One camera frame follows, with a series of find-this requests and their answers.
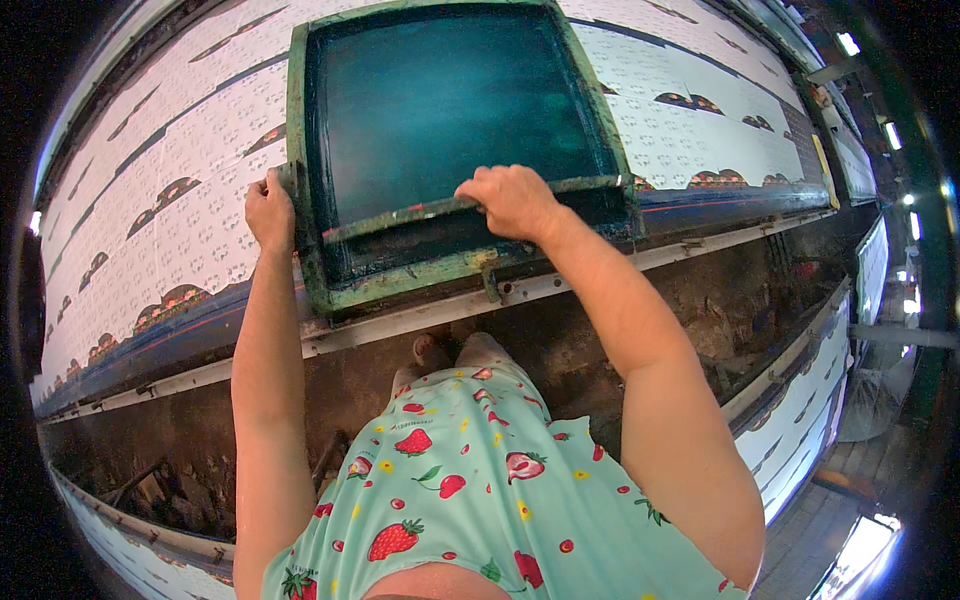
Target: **mint green dress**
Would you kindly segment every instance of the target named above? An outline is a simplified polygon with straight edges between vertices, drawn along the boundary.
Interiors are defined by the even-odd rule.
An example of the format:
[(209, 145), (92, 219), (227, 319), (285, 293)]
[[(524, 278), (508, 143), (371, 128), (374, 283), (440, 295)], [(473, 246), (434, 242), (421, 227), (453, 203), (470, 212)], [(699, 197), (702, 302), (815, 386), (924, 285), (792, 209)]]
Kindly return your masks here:
[(508, 361), (397, 391), (367, 424), (262, 597), (361, 598), (379, 579), (453, 563), (513, 598), (745, 598), (589, 434), (551, 421)]

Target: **yellow flower print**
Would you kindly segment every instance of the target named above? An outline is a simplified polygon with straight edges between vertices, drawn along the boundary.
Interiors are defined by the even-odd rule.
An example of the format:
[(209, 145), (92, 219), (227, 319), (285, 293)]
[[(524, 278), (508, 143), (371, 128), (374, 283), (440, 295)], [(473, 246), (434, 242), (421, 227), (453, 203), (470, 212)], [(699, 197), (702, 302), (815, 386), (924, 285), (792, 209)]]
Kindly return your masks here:
[(520, 520), (527, 520), (534, 514), (530, 512), (530, 509), (527, 508), (526, 503), (523, 500), (518, 500), (516, 502), (516, 509), (520, 511)]

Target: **foot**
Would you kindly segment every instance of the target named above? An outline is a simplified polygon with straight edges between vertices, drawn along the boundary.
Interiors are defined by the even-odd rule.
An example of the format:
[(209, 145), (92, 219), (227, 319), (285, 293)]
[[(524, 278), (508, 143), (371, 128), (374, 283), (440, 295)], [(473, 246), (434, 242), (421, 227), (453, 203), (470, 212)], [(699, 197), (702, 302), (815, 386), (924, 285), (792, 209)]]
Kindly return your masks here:
[(414, 340), (414, 360), (430, 372), (453, 366), (450, 357), (437, 345), (437, 338), (424, 333)]

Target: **screen printing frame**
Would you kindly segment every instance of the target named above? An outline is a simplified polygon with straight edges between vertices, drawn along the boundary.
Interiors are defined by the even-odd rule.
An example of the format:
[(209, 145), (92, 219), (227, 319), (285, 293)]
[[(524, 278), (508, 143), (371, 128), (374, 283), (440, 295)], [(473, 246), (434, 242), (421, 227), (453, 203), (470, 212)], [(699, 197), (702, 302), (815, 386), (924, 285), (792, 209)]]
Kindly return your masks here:
[(488, 4), (488, 5), (525, 5), (544, 7), (548, 17), (559, 34), (565, 52), (572, 63), (570, 79), (575, 83), (584, 101), (588, 116), (596, 125), (596, 132), (588, 132), (599, 137), (599, 144), (608, 153), (608, 159), (616, 175), (598, 178), (578, 178), (551, 182), (554, 191), (587, 190), (598, 188), (618, 188), (622, 195), (628, 222), (625, 228), (633, 239), (644, 237), (644, 228), (639, 213), (632, 210), (635, 205), (634, 178), (630, 175), (626, 151), (620, 140), (613, 115), (604, 99), (602, 85), (593, 71), (580, 40), (573, 32), (570, 22), (553, 0), (402, 0), (340, 12), (331, 16), (304, 23), (296, 27), (292, 34), (287, 76), (287, 159), (283, 169), (284, 185), (291, 192), (294, 210), (297, 215), (296, 248), (303, 271), (308, 303), (313, 312), (319, 315), (341, 313), (361, 304), (384, 300), (406, 292), (436, 286), (464, 277), (488, 275), (493, 269), (514, 266), (536, 258), (520, 243), (504, 246), (485, 247), (465, 252), (456, 252), (447, 256), (423, 260), (403, 267), (393, 268), (372, 276), (366, 276), (352, 282), (344, 289), (331, 289), (324, 270), (323, 245), (337, 243), (345, 238), (366, 235), (390, 227), (430, 219), (438, 214), (469, 208), (468, 203), (456, 199), (441, 200), (424, 206), (411, 207), (393, 213), (377, 215), (369, 219), (344, 224), (342, 227), (321, 233), (316, 226), (310, 169), (307, 162), (308, 112), (306, 101), (309, 97), (309, 78), (306, 68), (309, 60), (311, 37), (325, 27), (341, 24), (344, 21), (368, 17), (377, 13), (395, 12), (407, 9), (422, 9), (431, 6)]

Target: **hand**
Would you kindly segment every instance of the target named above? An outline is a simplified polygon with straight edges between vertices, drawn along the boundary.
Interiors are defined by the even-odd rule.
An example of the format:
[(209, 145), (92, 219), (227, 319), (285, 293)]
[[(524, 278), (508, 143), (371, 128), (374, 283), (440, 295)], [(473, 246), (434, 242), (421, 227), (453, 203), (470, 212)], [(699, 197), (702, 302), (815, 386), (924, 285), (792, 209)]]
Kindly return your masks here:
[(480, 203), (492, 233), (541, 245), (569, 212), (536, 171), (518, 164), (477, 167), (473, 179), (461, 183), (453, 195)]
[(276, 168), (267, 169), (267, 178), (247, 190), (246, 218), (261, 252), (293, 254), (294, 206)]

